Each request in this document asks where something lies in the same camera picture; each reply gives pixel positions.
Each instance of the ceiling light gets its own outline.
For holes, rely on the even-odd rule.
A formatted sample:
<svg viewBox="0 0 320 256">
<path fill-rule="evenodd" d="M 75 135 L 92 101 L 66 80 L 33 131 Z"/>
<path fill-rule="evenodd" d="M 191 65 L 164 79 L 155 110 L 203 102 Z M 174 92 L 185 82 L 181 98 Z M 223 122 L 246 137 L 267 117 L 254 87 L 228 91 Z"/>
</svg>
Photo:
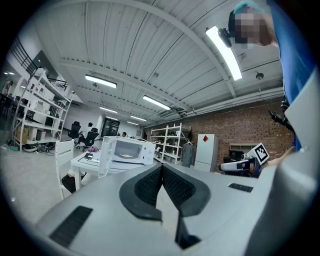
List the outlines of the ceiling light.
<svg viewBox="0 0 320 256">
<path fill-rule="evenodd" d="M 236 57 L 232 50 L 226 47 L 225 43 L 221 40 L 218 35 L 218 28 L 216 26 L 210 28 L 205 32 L 207 36 L 212 40 L 215 46 L 218 48 L 220 53 L 222 54 L 226 64 L 228 65 L 230 72 L 233 76 L 234 80 L 238 80 L 242 78 L 241 71 L 239 65 L 237 63 Z"/>
<path fill-rule="evenodd" d="M 100 107 L 100 109 L 105 110 L 105 111 L 109 111 L 109 112 L 112 112 L 112 113 L 118 113 L 117 111 L 114 111 L 114 110 L 111 110 L 111 109 L 107 109 L 107 108 L 104 108 L 104 107 Z"/>
<path fill-rule="evenodd" d="M 113 120 L 118 120 L 116 118 L 113 118 L 113 117 L 110 117 L 110 116 L 105 116 L 106 118 L 109 118 L 109 119 L 113 119 Z"/>
<path fill-rule="evenodd" d="M 133 125 L 136 125 L 136 126 L 138 126 L 139 124 L 137 124 L 137 123 L 134 123 L 134 122 L 128 122 L 128 121 L 126 121 L 127 123 L 129 123 L 129 124 L 133 124 Z"/>
<path fill-rule="evenodd" d="M 139 119 L 139 120 L 141 120 L 141 121 L 147 121 L 147 120 L 144 120 L 144 119 L 142 119 L 142 118 L 140 118 L 140 117 L 136 117 L 136 116 L 133 116 L 133 115 L 130 115 L 130 117 L 132 117 L 132 118 L 135 118 L 135 119 Z"/>
<path fill-rule="evenodd" d="M 85 79 L 87 79 L 89 81 L 99 83 L 99 84 L 102 84 L 105 86 L 110 86 L 112 88 L 117 88 L 117 84 L 115 82 L 110 82 L 110 81 L 107 81 L 107 80 L 104 80 L 101 78 L 97 78 L 97 77 L 94 77 L 94 76 L 88 75 L 88 74 L 86 74 L 84 77 L 85 77 Z"/>
<path fill-rule="evenodd" d="M 156 100 L 154 100 L 153 98 L 150 98 L 150 97 L 148 97 L 148 96 L 143 96 L 143 99 L 146 100 L 146 101 L 148 101 L 148 102 L 151 102 L 151 103 L 153 103 L 153 104 L 156 104 L 156 105 L 158 105 L 159 107 L 164 108 L 165 110 L 170 110 L 170 109 L 171 109 L 170 107 L 168 107 L 168 106 L 160 103 L 159 101 L 156 101 Z"/>
</svg>

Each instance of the red brick wall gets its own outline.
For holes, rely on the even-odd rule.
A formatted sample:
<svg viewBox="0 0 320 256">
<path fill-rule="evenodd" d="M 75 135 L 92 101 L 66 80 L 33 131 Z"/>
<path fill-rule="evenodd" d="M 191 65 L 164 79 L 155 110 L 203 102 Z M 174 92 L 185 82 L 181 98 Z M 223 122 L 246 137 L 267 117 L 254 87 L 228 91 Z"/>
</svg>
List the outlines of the red brick wall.
<svg viewBox="0 0 320 256">
<path fill-rule="evenodd" d="M 190 126 L 197 146 L 198 134 L 216 134 L 219 137 L 217 158 L 218 165 L 228 156 L 230 143 L 260 143 L 262 142 L 270 154 L 270 160 L 283 155 L 291 147 L 294 135 L 280 124 L 276 124 L 269 116 L 268 110 L 282 114 L 281 99 L 261 101 L 221 111 L 202 114 L 154 126 L 164 128 L 173 123 Z"/>
</svg>

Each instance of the floor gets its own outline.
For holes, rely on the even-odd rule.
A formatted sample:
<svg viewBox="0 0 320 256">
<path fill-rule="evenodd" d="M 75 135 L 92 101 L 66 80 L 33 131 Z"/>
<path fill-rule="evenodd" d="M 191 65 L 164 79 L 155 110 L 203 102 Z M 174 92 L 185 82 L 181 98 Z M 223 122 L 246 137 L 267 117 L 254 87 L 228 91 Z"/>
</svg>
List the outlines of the floor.
<svg viewBox="0 0 320 256">
<path fill-rule="evenodd" d="M 61 201 L 55 156 L 10 151 L 5 143 L 9 137 L 11 122 L 10 119 L 0 117 L 1 180 L 6 187 L 8 199 L 19 215 L 27 222 L 36 224 L 48 210 Z M 63 131 L 61 141 L 67 140 L 70 140 L 68 133 Z M 94 146 L 101 148 L 101 144 L 102 140 L 96 140 Z M 74 157 L 82 153 L 82 149 L 75 149 Z M 70 163 L 63 165 L 60 176 L 65 176 L 69 169 Z M 65 196 L 71 195 L 68 191 L 64 193 Z M 163 187 L 159 191 L 156 208 L 162 211 L 163 228 L 174 238 L 178 211 Z"/>
</svg>

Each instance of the refrigerator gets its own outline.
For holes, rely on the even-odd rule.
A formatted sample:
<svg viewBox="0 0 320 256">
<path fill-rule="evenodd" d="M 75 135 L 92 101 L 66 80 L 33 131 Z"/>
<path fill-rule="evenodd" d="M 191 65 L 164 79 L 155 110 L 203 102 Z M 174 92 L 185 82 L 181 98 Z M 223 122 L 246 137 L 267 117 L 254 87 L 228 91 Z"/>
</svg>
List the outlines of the refrigerator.
<svg viewBox="0 0 320 256">
<path fill-rule="evenodd" d="M 194 169 L 214 172 L 217 165 L 219 138 L 214 134 L 199 134 Z"/>
</svg>

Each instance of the white corrugated ceiling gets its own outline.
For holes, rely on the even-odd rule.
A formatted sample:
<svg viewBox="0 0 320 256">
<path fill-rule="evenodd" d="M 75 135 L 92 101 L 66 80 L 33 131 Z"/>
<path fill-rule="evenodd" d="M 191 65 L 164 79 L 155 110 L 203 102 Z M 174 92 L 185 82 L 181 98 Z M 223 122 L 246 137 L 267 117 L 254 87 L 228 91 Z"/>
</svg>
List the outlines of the white corrugated ceiling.
<svg viewBox="0 0 320 256">
<path fill-rule="evenodd" d="M 187 113 L 282 86 L 274 46 L 232 46 L 243 76 L 233 81 L 206 36 L 206 28 L 228 27 L 229 13 L 238 2 L 64 0 L 41 9 L 34 24 L 43 51 L 86 104 L 118 111 L 111 117 L 141 117 L 150 125 L 179 115 L 149 103 L 144 95 Z M 269 11 L 265 1 L 256 2 Z M 264 74 L 263 80 L 256 79 L 257 72 Z M 94 87 L 86 74 L 117 83 L 117 88 Z"/>
</svg>

